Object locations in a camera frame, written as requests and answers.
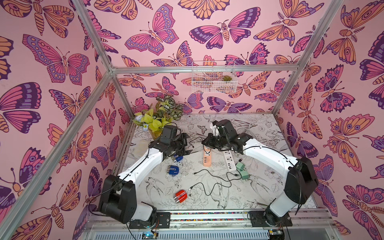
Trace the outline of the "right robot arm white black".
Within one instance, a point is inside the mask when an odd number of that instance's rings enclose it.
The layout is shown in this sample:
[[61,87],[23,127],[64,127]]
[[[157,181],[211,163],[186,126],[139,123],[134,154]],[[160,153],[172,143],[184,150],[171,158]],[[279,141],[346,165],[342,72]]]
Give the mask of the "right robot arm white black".
[[269,226],[279,225],[291,209],[299,209],[305,204],[318,187],[314,166],[307,157],[287,156],[260,143],[251,135],[238,134],[229,120],[213,121],[210,128],[213,132],[202,141],[203,146],[252,157],[283,177],[284,191],[268,205],[263,214]]

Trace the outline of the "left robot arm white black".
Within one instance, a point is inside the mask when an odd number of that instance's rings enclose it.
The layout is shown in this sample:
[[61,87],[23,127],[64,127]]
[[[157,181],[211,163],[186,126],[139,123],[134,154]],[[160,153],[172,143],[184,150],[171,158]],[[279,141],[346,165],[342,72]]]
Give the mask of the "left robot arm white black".
[[150,142],[144,155],[117,176],[109,175],[100,193],[98,212],[122,224],[137,222],[151,227],[157,221],[157,209],[137,200],[137,188],[164,159],[185,156],[190,136],[174,125],[166,125],[162,134]]

